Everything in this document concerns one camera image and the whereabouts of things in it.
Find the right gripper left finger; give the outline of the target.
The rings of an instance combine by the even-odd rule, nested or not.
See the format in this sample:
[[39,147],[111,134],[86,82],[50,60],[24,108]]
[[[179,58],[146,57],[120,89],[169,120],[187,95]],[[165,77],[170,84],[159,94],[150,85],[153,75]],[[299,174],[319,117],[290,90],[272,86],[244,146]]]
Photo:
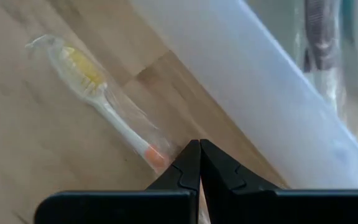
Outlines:
[[147,187],[157,194],[152,224],[198,224],[201,146],[191,140],[165,172]]

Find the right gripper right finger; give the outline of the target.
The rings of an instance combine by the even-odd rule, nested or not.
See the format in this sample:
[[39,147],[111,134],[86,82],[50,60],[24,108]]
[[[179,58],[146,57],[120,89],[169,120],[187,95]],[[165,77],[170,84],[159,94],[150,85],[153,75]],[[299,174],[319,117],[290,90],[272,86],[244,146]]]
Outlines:
[[276,185],[201,140],[201,181],[211,224],[266,224],[277,220]]

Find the orange toothbrush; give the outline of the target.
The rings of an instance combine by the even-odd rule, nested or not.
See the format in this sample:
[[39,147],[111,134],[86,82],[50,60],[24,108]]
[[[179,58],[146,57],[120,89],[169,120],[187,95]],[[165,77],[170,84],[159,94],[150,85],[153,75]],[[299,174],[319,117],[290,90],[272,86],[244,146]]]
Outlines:
[[171,143],[89,54],[51,34],[34,38],[25,49],[29,55],[43,53],[61,82],[80,101],[92,106],[155,172],[169,166]]

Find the clear plastic bin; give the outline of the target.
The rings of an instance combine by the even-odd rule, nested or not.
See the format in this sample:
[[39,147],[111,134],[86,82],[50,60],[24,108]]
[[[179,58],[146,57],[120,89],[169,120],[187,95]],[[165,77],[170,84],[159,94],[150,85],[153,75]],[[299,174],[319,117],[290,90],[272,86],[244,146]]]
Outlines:
[[130,0],[284,181],[358,189],[358,141],[243,0]]

